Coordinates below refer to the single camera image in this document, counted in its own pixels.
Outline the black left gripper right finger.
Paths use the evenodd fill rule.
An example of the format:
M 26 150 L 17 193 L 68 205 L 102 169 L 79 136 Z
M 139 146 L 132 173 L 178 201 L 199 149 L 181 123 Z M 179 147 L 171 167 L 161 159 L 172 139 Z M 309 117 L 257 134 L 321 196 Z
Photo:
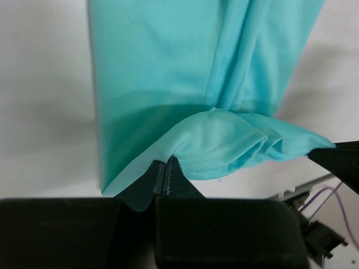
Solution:
M 300 222 L 284 203 L 205 198 L 169 159 L 154 200 L 159 268 L 309 268 Z

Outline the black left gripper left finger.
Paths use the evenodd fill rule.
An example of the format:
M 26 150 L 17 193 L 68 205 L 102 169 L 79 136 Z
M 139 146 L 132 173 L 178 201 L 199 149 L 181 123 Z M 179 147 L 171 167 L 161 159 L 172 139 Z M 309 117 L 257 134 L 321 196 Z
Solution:
M 151 202 L 165 164 L 113 198 L 1 200 L 2 268 L 107 268 L 153 239 Z

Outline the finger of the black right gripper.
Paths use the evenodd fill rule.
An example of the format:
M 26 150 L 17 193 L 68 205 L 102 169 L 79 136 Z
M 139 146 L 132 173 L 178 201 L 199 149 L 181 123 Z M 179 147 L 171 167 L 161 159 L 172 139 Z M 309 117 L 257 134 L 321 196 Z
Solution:
M 358 194 L 358 141 L 336 143 L 336 148 L 314 149 L 308 158 L 340 179 Z

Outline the teal t shirt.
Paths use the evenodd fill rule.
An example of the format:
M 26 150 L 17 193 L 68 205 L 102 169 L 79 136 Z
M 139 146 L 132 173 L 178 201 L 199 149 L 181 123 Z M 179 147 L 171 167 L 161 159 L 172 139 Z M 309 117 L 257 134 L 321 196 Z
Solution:
M 90 1 L 102 194 L 171 157 L 210 180 L 333 148 L 274 116 L 322 6 Z

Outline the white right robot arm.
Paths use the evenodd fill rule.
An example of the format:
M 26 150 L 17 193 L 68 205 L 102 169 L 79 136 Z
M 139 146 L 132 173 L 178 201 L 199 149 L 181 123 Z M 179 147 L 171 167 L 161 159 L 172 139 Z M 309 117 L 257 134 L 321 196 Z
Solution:
M 338 189 L 346 185 L 358 192 L 358 142 L 340 142 L 332 149 L 314 149 L 307 157 L 329 173 L 293 190 L 280 192 L 272 199 L 284 202 L 298 216 L 312 268 L 355 268 L 358 266 L 358 242 L 349 226 Z M 309 209 L 318 212 L 331 196 L 337 199 L 350 243 L 330 227 L 314 220 L 314 213 L 307 213 Z

